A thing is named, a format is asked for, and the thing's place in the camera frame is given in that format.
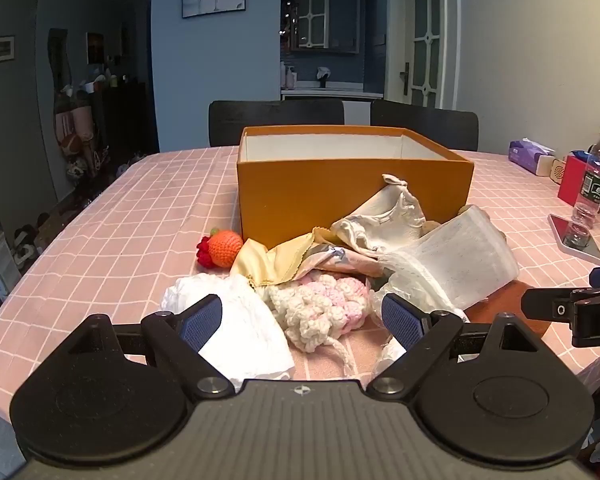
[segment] clear plastic container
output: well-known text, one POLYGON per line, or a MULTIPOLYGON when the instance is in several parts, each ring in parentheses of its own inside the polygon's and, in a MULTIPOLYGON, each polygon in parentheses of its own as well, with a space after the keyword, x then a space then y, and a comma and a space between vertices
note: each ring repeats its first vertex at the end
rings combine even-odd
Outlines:
POLYGON ((576 246, 589 241, 589 230, 600 211, 600 140, 589 151, 582 188, 573 205, 569 225, 570 240, 576 246))

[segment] red box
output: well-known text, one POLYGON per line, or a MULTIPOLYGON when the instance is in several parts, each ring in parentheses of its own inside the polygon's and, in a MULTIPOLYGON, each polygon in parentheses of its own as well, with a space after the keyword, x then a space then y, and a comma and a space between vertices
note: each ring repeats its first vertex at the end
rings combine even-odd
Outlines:
POLYGON ((574 205, 578 194, 582 189, 584 181, 584 170, 587 167, 585 162, 582 162, 574 155, 567 157, 567 164, 564 167, 564 175, 562 183, 558 190, 558 198, 565 201, 569 205, 574 205))

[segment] black chair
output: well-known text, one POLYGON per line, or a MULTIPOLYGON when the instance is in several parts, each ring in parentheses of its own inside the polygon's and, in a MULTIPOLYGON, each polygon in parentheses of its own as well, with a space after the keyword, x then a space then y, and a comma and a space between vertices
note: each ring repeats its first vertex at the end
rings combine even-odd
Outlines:
POLYGON ((209 145, 237 146, 246 126, 344 124, 340 99, 213 101, 209 105, 209 145))
POLYGON ((478 150, 478 116, 473 112, 424 108, 376 99, 371 103, 371 124, 408 128, 450 150, 478 150))

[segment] blue wall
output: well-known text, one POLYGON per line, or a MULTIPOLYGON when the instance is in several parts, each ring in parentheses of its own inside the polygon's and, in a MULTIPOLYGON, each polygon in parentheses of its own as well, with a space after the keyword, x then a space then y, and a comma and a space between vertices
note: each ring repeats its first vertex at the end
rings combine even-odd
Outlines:
POLYGON ((280 0, 182 18, 182 0, 152 0, 160 151, 208 146, 215 100, 280 99, 280 0))
POLYGON ((360 53, 284 52, 283 60, 298 72, 298 80, 315 81, 319 66, 331 69, 330 81, 362 83, 365 73, 365 0, 360 0, 360 53))

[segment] white crochet item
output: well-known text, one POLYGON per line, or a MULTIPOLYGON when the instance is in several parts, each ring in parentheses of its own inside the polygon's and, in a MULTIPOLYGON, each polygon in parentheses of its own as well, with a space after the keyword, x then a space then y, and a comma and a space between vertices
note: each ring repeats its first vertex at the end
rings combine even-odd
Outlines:
POLYGON ((258 293, 297 348, 314 352, 320 345, 333 346, 344 361, 345 374, 353 374, 353 358, 337 340, 360 328, 371 312, 364 283, 312 270, 294 282, 259 287, 258 293))

